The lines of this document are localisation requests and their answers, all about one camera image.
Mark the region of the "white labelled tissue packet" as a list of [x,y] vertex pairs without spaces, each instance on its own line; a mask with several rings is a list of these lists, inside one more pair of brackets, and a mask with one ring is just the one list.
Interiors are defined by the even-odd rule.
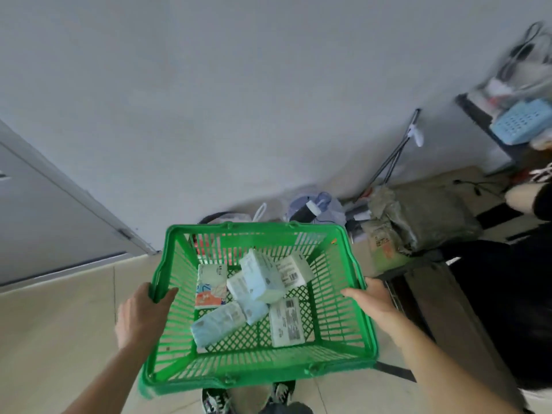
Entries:
[[272,347],[293,347],[306,343],[298,297],[284,298],[269,306]]

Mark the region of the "clear plastic bag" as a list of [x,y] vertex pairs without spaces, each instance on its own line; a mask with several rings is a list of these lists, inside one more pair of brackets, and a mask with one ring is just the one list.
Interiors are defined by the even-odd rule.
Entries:
[[552,100],[552,25],[532,23],[482,91],[491,104],[502,109],[520,100]]

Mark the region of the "person's right forearm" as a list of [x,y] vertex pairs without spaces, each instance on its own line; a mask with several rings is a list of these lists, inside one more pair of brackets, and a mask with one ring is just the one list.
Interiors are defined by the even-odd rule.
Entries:
[[397,311],[374,317],[401,350],[432,414],[524,414],[471,376]]

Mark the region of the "person's left forearm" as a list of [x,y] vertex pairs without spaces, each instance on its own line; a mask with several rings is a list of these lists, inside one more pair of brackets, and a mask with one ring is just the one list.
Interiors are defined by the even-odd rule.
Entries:
[[134,338],[124,344],[62,414],[121,414],[154,344],[145,338]]

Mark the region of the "small light blue tissue packet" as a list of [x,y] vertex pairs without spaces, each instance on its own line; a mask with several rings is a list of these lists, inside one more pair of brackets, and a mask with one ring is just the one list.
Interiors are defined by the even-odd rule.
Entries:
[[249,326],[255,325],[257,322],[264,319],[269,313],[269,305],[265,302],[251,298],[239,299],[237,302],[244,313],[247,325]]

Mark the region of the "brown wooden bench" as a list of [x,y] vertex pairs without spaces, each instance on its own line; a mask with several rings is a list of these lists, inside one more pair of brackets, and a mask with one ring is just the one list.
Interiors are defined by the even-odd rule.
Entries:
[[415,259],[376,278],[389,288],[397,308],[459,366],[500,398],[526,408],[512,373],[443,261]]

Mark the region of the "black shelf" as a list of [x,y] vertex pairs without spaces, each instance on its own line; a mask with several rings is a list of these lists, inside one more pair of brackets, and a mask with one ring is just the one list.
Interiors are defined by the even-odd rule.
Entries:
[[529,147],[529,142],[516,145],[507,145],[503,143],[490,129],[491,118],[481,111],[470,100],[467,94],[459,94],[454,98],[454,103],[461,109],[471,122],[478,127],[486,136],[493,141],[496,147],[508,157],[508,161],[503,168],[517,168],[523,159],[523,156]]

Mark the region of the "long light blue tissue packet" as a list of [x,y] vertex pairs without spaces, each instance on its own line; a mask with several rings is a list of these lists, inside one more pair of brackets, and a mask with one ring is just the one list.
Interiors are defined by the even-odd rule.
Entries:
[[217,344],[246,325],[246,317],[238,302],[232,301],[205,313],[190,327],[198,348]]

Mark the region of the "person's right hand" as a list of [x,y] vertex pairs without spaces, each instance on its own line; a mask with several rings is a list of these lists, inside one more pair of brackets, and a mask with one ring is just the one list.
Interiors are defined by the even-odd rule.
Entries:
[[373,297],[373,304],[357,304],[363,312],[385,332],[392,331],[404,318],[394,306],[390,292],[379,279],[364,277],[365,289]]

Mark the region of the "person's black patterned shoe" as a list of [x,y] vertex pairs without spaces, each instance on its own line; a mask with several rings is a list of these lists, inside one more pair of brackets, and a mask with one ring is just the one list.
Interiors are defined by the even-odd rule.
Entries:
[[288,406],[296,388],[296,380],[275,382],[267,399],[266,408],[273,405]]
[[231,396],[225,389],[203,389],[202,406],[204,414],[235,414]]

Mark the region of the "grey parcel bag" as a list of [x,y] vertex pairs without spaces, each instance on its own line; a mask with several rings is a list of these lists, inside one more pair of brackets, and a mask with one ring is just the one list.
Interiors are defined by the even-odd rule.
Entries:
[[368,207],[373,217],[390,224],[398,251],[406,255],[474,241],[483,232],[465,202],[442,187],[381,187],[370,195]]

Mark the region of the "person's left black patterned shoe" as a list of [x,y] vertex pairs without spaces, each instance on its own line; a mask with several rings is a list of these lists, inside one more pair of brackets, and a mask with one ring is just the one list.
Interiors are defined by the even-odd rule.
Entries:
[[235,414],[231,396],[225,389],[203,389],[202,406],[204,414]]

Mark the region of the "person's dark trousers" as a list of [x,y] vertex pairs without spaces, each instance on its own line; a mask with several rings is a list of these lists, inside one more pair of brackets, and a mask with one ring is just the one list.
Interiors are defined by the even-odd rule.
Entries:
[[314,414],[312,409],[301,402],[292,402],[288,405],[279,402],[266,404],[258,414]]

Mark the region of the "grey door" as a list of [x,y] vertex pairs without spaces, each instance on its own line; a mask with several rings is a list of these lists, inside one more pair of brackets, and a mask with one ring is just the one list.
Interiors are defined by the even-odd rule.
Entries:
[[156,253],[0,120],[0,292]]

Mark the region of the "large light blue tissue packet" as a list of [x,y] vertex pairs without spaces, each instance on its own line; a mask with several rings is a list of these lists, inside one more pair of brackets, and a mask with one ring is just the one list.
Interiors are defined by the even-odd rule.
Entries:
[[271,305],[286,296],[281,274],[271,257],[251,248],[240,264],[252,299]]

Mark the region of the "person's left hand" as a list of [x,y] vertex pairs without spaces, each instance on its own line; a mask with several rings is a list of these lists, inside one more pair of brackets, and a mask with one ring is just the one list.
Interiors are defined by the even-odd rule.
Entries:
[[119,349],[150,352],[159,341],[171,305],[156,305],[149,296],[151,283],[142,283],[118,309],[115,336]]

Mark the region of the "black folding stand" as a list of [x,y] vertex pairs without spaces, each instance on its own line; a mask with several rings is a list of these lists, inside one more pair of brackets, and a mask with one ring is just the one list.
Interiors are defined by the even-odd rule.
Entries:
[[411,124],[417,124],[419,116],[421,115],[422,109],[417,108],[414,110],[410,122],[403,134],[402,139],[400,140],[399,144],[395,147],[395,149],[390,153],[390,155],[383,161],[383,163],[379,166],[379,168],[376,170],[376,172],[371,176],[369,179],[367,186],[354,198],[354,202],[359,201],[362,198],[366,198],[369,195],[369,191],[372,189],[373,183],[380,177],[380,175],[383,173],[384,170],[387,170],[385,177],[383,178],[383,184],[388,183],[388,181],[391,178],[391,175],[404,151],[405,146],[409,143],[411,138],[408,137],[409,135],[409,126]]

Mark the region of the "white barcode tissue packet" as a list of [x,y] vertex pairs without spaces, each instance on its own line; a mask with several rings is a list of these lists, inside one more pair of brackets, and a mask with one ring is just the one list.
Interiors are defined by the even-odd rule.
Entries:
[[293,251],[275,264],[287,292],[301,286],[306,286],[315,278],[315,274],[307,263],[306,257],[298,251]]

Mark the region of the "black cloth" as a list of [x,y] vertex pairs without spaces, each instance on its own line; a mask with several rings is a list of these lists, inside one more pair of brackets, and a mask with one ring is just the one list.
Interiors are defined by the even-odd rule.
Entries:
[[518,386],[552,389],[552,223],[513,244],[440,249]]

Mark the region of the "orange print tissue packet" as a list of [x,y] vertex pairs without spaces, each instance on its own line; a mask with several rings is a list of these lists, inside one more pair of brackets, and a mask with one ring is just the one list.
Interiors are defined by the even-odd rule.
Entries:
[[226,305],[228,272],[226,264],[199,264],[194,305],[196,310]]

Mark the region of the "white plastic bag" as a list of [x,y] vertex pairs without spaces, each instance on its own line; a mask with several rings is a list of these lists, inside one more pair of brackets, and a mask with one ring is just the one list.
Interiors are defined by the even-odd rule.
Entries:
[[242,213],[232,213],[232,212],[220,212],[218,214],[211,215],[209,221],[206,224],[217,225],[225,222],[235,222],[235,223],[251,223],[251,222],[260,222],[264,216],[267,209],[267,203],[264,202],[257,209],[254,216],[249,214]]

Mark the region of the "person's right black patterned shoe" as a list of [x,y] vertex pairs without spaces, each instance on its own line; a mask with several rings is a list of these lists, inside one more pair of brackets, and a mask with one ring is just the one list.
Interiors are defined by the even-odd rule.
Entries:
[[275,382],[267,399],[266,408],[273,405],[288,406],[296,388],[296,380]]

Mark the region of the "light blue plastic basket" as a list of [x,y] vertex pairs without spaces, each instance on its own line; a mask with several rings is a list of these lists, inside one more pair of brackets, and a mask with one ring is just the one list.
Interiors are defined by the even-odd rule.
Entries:
[[490,126],[505,145],[528,143],[552,126],[552,104],[543,99],[520,101],[499,116]]

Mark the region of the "green plastic shopping basket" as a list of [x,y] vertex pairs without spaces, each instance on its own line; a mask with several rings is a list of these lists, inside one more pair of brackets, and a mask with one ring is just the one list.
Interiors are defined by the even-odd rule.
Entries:
[[[299,300],[305,343],[277,348],[267,317],[199,350],[191,326],[208,310],[194,308],[199,264],[222,263],[229,276],[255,248],[275,261],[294,251],[306,257],[315,278],[288,293]],[[137,380],[147,399],[197,389],[235,389],[306,380],[373,367],[379,348],[372,320],[341,290],[365,289],[346,230],[339,225],[297,222],[225,222],[172,225],[166,231],[150,297],[158,302],[179,291],[164,332]]]

